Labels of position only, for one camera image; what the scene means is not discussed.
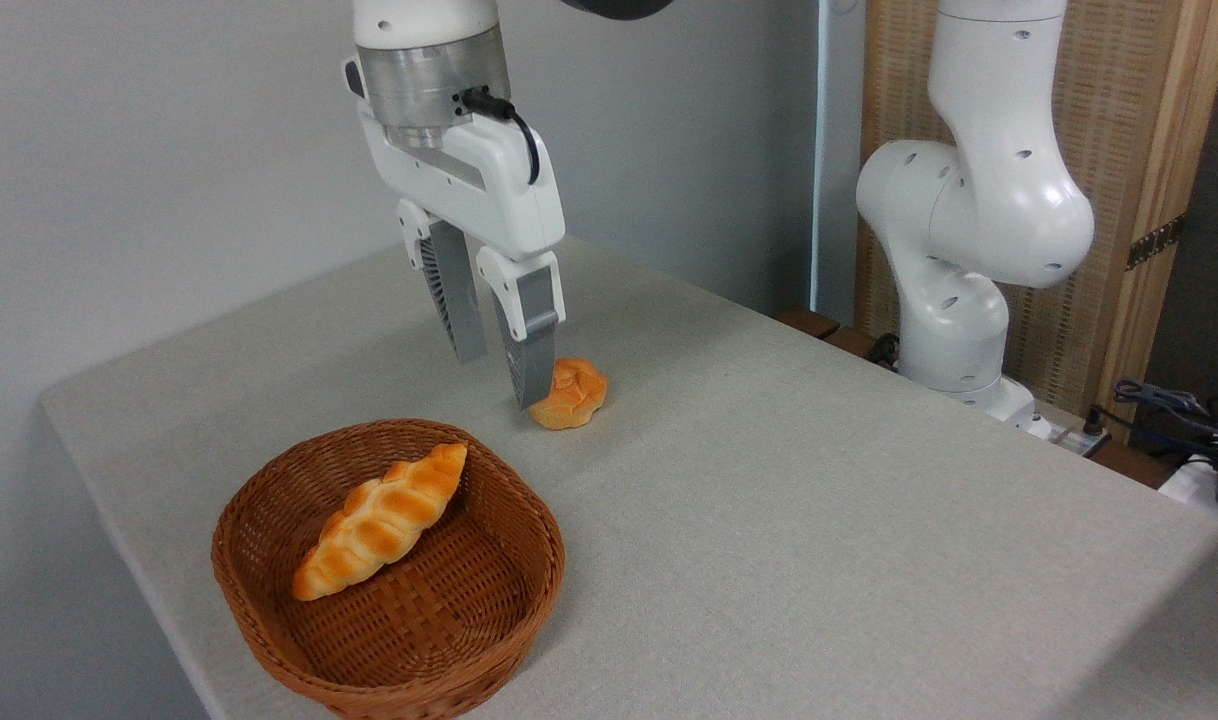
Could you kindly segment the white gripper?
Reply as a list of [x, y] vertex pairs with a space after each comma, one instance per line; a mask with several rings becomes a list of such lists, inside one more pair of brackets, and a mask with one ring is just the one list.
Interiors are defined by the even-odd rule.
[[525, 133], [512, 123], [476, 115], [445, 132], [438, 149], [406, 149], [389, 143], [370, 105], [359, 100], [357, 110], [373, 163], [402, 199], [408, 259], [428, 283], [458, 361], [487, 352], [466, 231], [488, 246], [477, 250], [477, 274], [493, 292], [516, 402], [526, 409], [548, 397], [557, 326], [568, 318], [557, 255], [548, 250], [565, 238], [565, 218], [540, 132], [532, 133], [540, 177], [530, 182]]

